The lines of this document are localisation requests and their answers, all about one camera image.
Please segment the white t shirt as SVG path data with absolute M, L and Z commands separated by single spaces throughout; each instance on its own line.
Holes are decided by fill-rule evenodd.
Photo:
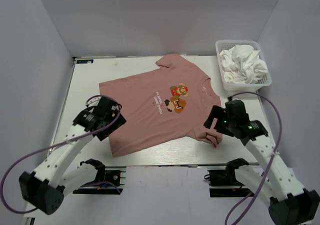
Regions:
M 256 84 L 268 73 L 261 51 L 251 45 L 235 45 L 219 54 L 223 78 L 230 84 Z

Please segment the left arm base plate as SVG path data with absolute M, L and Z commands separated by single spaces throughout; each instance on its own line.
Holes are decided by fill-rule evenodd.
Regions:
M 104 181 L 94 181 L 74 190 L 74 195 L 120 195 L 126 181 L 126 170 L 120 168 L 107 168 Z

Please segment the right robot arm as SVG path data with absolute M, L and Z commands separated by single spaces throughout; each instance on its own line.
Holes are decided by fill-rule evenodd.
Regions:
M 320 204 L 315 190 L 307 190 L 282 160 L 263 124 L 250 120 L 241 100 L 229 100 L 225 107 L 214 105 L 205 128 L 235 137 L 255 157 L 262 169 L 258 174 L 243 158 L 229 161 L 220 173 L 205 175 L 212 186 L 243 185 L 260 199 L 276 225 L 300 225 L 314 219 Z

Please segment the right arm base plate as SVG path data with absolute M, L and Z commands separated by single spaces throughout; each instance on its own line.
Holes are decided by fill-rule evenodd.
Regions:
M 252 192 L 238 181 L 231 181 L 227 172 L 223 169 L 208 170 L 203 177 L 209 184 L 211 198 L 244 198 Z

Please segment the pink printed t shirt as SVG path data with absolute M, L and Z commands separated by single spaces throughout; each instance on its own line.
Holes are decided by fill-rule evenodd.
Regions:
M 217 146 L 222 135 L 204 123 L 220 97 L 211 78 L 179 54 L 156 62 L 157 69 L 99 84 L 101 95 L 121 104 L 126 122 L 109 136 L 114 157 L 190 137 Z

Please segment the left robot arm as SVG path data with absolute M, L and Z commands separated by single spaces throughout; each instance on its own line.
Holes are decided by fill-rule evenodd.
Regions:
M 91 97 L 86 101 L 85 109 L 74 118 L 61 145 L 32 172 L 23 172 L 19 177 L 23 199 L 46 215 L 56 212 L 73 191 L 107 184 L 106 166 L 93 158 L 67 172 L 76 156 L 94 138 L 103 141 L 126 123 L 120 103 L 102 95 L 96 99 Z

